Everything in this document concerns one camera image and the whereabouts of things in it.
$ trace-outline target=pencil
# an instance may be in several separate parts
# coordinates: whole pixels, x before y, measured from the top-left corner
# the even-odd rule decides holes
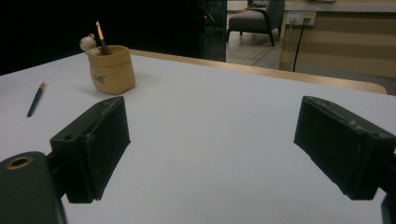
[[[108,55],[108,50],[107,50],[105,38],[103,37],[103,33],[102,33],[102,29],[100,28],[99,21],[96,22],[96,28],[98,28],[99,39],[100,39],[100,42],[102,43],[103,53],[105,55]]]
[[[40,87],[38,88],[37,92],[35,93],[35,99],[33,100],[32,105],[30,106],[29,112],[27,113],[28,118],[32,117],[33,112],[35,112],[35,107],[37,106],[38,101],[40,100],[45,87],[46,87],[45,82],[41,83]]]

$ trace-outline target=white wall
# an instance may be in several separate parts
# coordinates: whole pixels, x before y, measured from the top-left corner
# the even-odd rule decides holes
[[[239,10],[248,7],[248,0],[245,1],[227,1],[227,10]]]

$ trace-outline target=gray armchair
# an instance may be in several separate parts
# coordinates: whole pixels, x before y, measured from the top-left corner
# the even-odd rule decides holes
[[[277,29],[280,35],[285,0],[269,0],[265,10],[250,8],[246,12],[238,13],[228,20],[226,42],[230,39],[231,31],[267,34],[270,36],[272,46],[274,37],[272,31]]]

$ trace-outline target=white table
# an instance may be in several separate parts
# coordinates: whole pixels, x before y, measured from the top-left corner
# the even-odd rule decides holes
[[[381,189],[373,201],[350,201],[293,137],[304,95],[396,134],[394,96],[132,60],[136,86],[123,94],[132,142],[101,201],[72,204],[63,197],[69,223],[382,223]],[[26,118],[43,81],[47,88]],[[92,85],[83,53],[1,76],[1,161],[50,153],[53,135],[110,97]]]

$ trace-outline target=power strip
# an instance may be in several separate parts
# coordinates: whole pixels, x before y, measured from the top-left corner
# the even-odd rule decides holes
[[[304,19],[309,20],[305,25],[313,26],[315,23],[315,17],[317,12],[315,11],[288,11],[286,18],[287,25],[303,25]]]

